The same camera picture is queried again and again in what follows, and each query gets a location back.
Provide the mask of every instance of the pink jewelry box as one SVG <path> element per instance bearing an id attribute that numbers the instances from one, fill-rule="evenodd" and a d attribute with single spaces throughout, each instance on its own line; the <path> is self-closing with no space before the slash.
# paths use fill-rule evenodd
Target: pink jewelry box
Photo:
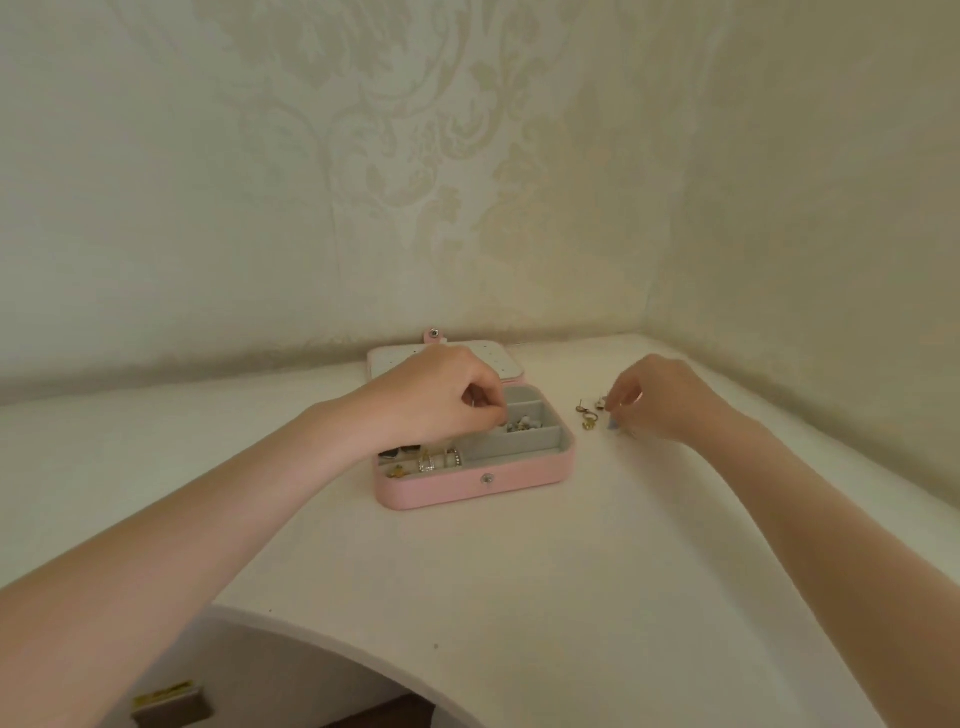
<path id="1" fill-rule="evenodd" d="M 444 346 L 436 328 L 428 329 L 423 343 L 381 347 L 367 354 L 367 374 L 373 379 L 389 372 L 428 346 Z M 509 422 L 526 418 L 541 425 L 508 432 L 507 426 L 491 432 L 455 438 L 443 444 L 410 443 L 396 458 L 373 458 L 376 499 L 397 511 L 490 496 L 566 480 L 573 472 L 576 439 L 557 411 L 536 387 L 526 383 L 523 368 L 506 349 L 493 341 L 466 341 L 504 383 Z M 403 477 L 389 477 L 402 468 Z"/>

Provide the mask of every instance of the white desk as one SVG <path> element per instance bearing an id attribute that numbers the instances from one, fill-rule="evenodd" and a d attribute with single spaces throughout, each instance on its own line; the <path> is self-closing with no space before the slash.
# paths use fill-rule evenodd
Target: white desk
<path id="1" fill-rule="evenodd" d="M 640 336 L 512 349 L 578 432 L 566 483 L 396 513 L 362 463 L 220 595 L 488 728 L 879 726 L 750 519 L 690 452 L 573 411 Z M 960 580 L 960 514 L 705 373 Z M 0 584 L 364 380 L 351 364 L 0 409 Z"/>

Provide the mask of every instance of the right hand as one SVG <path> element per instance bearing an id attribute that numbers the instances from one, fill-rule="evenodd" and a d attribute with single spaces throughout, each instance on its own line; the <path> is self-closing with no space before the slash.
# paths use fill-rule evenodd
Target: right hand
<path id="1" fill-rule="evenodd" d="M 650 354 L 620 375 L 607 410 L 631 434 L 649 433 L 692 445 L 697 425 L 730 406 L 681 359 Z"/>

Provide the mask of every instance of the finger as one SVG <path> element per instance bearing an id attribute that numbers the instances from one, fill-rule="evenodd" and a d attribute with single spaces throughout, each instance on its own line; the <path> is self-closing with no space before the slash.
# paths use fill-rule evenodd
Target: finger
<path id="1" fill-rule="evenodd" d="M 471 407 L 464 416 L 465 432 L 484 432 L 507 422 L 506 406 Z"/>
<path id="2" fill-rule="evenodd" d="M 634 368 L 616 378 L 610 393 L 607 395 L 607 409 L 614 410 L 625 404 L 633 404 L 642 393 L 639 379 Z"/>
<path id="3" fill-rule="evenodd" d="M 617 407 L 610 413 L 613 420 L 625 429 L 644 429 L 646 422 L 646 407 L 642 400 L 637 400 L 633 404 L 626 404 Z"/>
<path id="4" fill-rule="evenodd" d="M 480 359 L 474 361 L 470 371 L 470 386 L 480 390 L 480 396 L 487 404 L 494 407 L 507 406 L 500 375 Z"/>
<path id="5" fill-rule="evenodd" d="M 471 407 L 486 407 L 490 404 L 487 394 L 476 384 L 471 384 L 460 399 Z"/>

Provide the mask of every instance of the patterned wallpaper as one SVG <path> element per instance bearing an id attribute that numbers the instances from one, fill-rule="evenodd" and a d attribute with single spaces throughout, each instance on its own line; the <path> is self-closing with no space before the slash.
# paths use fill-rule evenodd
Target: patterned wallpaper
<path id="1" fill-rule="evenodd" d="M 727 16 L 5 3 L 0 380 L 636 329 Z"/>
<path id="2" fill-rule="evenodd" d="M 645 326 L 960 504 L 958 27 L 740 0 Z"/>

